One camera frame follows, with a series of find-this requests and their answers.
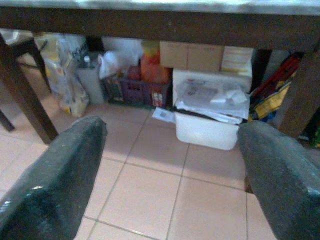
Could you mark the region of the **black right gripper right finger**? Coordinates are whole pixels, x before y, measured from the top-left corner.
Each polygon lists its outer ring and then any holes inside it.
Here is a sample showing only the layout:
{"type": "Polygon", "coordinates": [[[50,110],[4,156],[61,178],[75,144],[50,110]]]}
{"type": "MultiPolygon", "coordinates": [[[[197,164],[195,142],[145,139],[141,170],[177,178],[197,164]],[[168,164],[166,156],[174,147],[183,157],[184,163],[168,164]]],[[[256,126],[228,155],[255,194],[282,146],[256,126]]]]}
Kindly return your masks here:
{"type": "Polygon", "coordinates": [[[320,163],[296,139],[262,121],[237,131],[246,177],[278,240],[320,238],[320,163]]]}

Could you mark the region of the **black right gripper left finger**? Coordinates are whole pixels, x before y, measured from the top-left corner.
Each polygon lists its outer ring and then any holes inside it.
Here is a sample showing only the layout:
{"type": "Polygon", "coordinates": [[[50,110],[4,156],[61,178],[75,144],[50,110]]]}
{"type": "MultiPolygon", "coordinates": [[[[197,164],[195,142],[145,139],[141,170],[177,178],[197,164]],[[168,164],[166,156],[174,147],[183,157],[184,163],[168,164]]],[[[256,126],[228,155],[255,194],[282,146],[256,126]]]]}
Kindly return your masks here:
{"type": "Polygon", "coordinates": [[[74,239],[107,135],[107,125],[98,116],[80,118],[61,132],[1,199],[1,239],[74,239]]]}

